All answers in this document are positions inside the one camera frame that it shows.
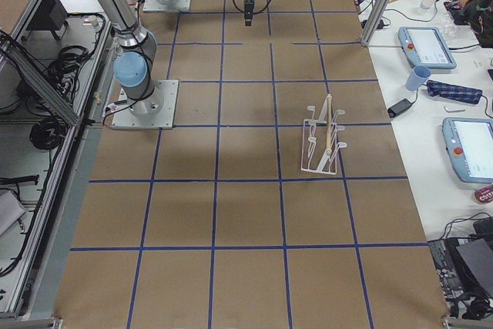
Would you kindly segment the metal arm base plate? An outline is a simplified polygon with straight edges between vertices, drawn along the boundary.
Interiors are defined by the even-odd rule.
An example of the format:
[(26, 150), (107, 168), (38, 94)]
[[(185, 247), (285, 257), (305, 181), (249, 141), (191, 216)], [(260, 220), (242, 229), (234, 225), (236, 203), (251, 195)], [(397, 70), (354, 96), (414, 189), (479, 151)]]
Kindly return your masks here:
[(191, 0), (145, 0), (146, 13), (188, 13)]
[(132, 108), (133, 103), (116, 108), (112, 116), (112, 129), (172, 129), (179, 90), (178, 80), (153, 80), (153, 94)]

